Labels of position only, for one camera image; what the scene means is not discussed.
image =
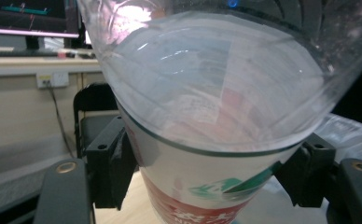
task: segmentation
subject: monitor screen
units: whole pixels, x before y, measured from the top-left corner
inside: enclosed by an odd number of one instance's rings
[[[0,34],[78,37],[77,0],[0,0]]]

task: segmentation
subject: table surface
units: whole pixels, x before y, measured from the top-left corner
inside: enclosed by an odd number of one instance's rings
[[[232,224],[325,224],[326,206],[322,208],[293,207],[288,195],[271,178],[250,201]],[[160,224],[149,201],[140,172],[134,173],[120,211],[95,209],[97,224]]]

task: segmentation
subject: office chair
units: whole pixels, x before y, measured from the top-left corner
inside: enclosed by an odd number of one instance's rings
[[[94,140],[115,114],[88,116],[85,112],[118,110],[116,97],[108,83],[92,83],[74,97],[74,127],[77,157],[82,158],[84,148]]]

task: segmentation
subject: desk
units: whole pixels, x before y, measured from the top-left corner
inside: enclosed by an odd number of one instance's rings
[[[101,72],[101,68],[95,59],[0,58],[0,77],[54,72]]]
[[[323,208],[293,207],[290,199],[271,178],[268,184],[236,217],[232,224],[324,224],[327,223]],[[96,209],[97,224],[160,224],[149,201],[140,172],[134,173],[129,191],[120,211]]]

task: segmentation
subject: cable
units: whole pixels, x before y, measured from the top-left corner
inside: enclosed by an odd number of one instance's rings
[[[62,121],[62,117],[60,116],[60,113],[59,113],[59,108],[57,106],[55,92],[53,91],[53,87],[50,84],[50,81],[45,82],[45,85],[47,86],[47,88],[48,88],[48,90],[50,92],[50,96],[52,97],[52,100],[53,100],[53,102],[55,104],[55,107],[56,107],[56,117],[57,117],[57,120],[58,120],[58,123],[59,123],[60,130],[62,132],[63,141],[64,141],[65,145],[67,146],[67,150],[68,150],[68,153],[70,154],[71,158],[74,158],[73,152],[72,152],[70,146],[68,145],[67,137],[65,135],[63,121]]]

